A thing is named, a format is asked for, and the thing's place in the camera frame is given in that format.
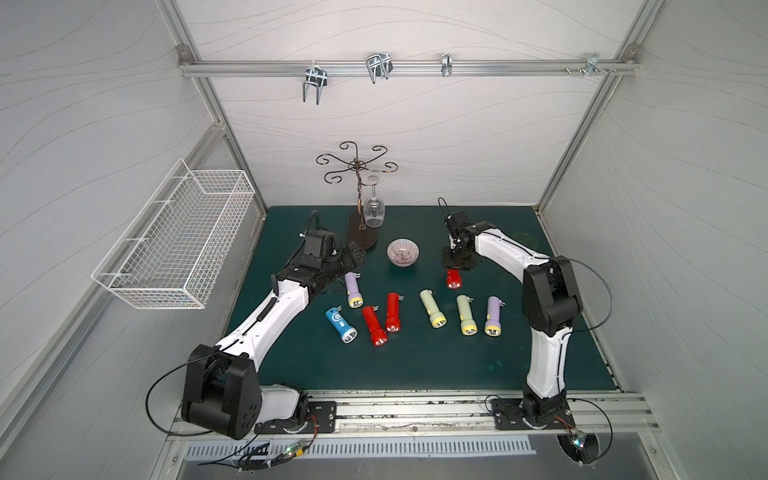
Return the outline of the pale green flashlight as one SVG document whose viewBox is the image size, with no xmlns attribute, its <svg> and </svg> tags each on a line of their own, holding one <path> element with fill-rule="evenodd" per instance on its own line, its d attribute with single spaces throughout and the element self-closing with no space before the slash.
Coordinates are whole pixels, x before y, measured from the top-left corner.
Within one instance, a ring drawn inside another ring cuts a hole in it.
<svg viewBox="0 0 768 480">
<path fill-rule="evenodd" d="M 438 307 L 438 304 L 434 298 L 433 291 L 424 289 L 419 293 L 419 297 L 427 315 L 429 316 L 431 326 L 435 329 L 443 327 L 447 320 L 444 313 Z"/>
<path fill-rule="evenodd" d="M 461 294 L 457 296 L 456 303 L 460 317 L 461 333 L 464 336 L 475 335 L 478 332 L 478 327 L 471 309 L 472 299 L 467 295 Z"/>
</svg>

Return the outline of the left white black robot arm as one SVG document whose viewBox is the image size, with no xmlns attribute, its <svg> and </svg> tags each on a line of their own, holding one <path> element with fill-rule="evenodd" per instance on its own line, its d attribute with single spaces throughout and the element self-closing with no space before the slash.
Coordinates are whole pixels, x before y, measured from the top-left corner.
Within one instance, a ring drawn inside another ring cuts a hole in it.
<svg viewBox="0 0 768 480">
<path fill-rule="evenodd" d="M 261 363 L 289 323 L 328 284 L 364 263 L 364 251 L 309 247 L 273 276 L 272 288 L 258 307 L 215 345 L 199 345 L 186 366 L 181 418 L 240 440 L 257 424 L 303 428 L 309 417 L 307 396 L 284 385 L 264 386 Z"/>
</svg>

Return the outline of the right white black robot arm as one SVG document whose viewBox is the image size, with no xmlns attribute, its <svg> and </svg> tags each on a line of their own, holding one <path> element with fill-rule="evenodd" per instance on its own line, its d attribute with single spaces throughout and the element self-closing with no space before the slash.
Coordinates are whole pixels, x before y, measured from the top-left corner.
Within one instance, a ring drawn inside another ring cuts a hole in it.
<svg viewBox="0 0 768 480">
<path fill-rule="evenodd" d="M 484 257 L 522 284 L 522 316 L 532 346 L 519 409 L 529 427 L 542 429 L 567 407 L 566 353 L 583 310 L 572 262 L 531 250 L 487 221 L 470 221 L 463 211 L 447 215 L 444 224 L 450 239 L 443 249 L 445 267 L 471 270 Z"/>
</svg>

